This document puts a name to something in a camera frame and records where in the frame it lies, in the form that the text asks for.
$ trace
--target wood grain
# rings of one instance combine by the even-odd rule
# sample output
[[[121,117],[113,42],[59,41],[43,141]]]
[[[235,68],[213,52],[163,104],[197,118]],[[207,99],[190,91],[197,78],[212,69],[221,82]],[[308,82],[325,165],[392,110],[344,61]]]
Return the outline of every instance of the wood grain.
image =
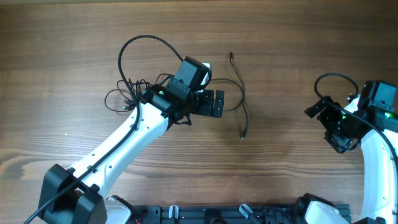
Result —
[[[192,1],[0,7],[0,223],[22,223],[37,207],[42,178],[92,151],[128,116],[107,110],[119,80],[117,57],[136,35],[153,34],[182,55],[210,62],[215,78],[246,84],[242,108],[193,116],[174,126],[123,173],[111,193],[133,204],[236,205],[293,202],[310,192],[349,203],[363,198],[360,149],[339,155],[304,109],[315,79],[341,72],[359,85],[398,83],[398,15],[391,1]],[[140,40],[123,57],[125,74],[153,82],[180,65],[161,43]],[[229,83],[225,107],[240,98]],[[343,105],[353,87],[339,78],[322,93]],[[122,107],[111,96],[109,104]]]

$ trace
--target wooden table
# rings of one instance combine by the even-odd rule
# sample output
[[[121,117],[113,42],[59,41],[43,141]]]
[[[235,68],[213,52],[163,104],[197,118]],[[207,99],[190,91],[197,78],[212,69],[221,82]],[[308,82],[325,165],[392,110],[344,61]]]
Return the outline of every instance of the wooden table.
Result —
[[[45,172],[92,151],[127,117],[104,107],[120,79],[125,41],[153,34],[183,56],[210,62],[215,78],[246,84],[244,113],[192,116],[173,126],[126,169],[111,190],[134,205],[292,203],[305,192],[349,203],[363,199],[360,149],[337,154],[323,126],[304,114],[318,101],[313,83],[341,72],[359,85],[398,84],[398,15],[394,2],[204,1],[59,4],[0,8],[0,223],[22,223],[36,208]],[[180,61],[160,42],[139,40],[123,57],[125,74],[154,82]],[[225,108],[240,99],[230,83]],[[346,105],[353,93],[340,78],[322,81],[325,95]],[[109,105],[123,106],[112,95]]]

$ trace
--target wooden surface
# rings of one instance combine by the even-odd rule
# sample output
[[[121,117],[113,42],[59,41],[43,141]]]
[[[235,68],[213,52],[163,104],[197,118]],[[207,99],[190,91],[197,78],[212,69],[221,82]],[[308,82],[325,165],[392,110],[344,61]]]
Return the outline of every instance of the wooden surface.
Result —
[[[92,151],[128,116],[107,110],[125,41],[153,34],[183,56],[233,78],[229,52],[246,83],[244,113],[192,116],[173,126],[126,169],[111,190],[134,205],[292,203],[310,192],[349,203],[359,217],[361,150],[337,154],[304,109],[318,98],[315,79],[341,72],[359,85],[398,84],[396,3],[376,1],[148,2],[0,8],[0,223],[22,223],[36,208],[42,178]],[[153,82],[178,59],[154,40],[125,51],[124,73]],[[226,92],[225,108],[239,101]],[[339,78],[320,90],[346,104],[353,87]],[[122,107],[113,95],[110,106]]]

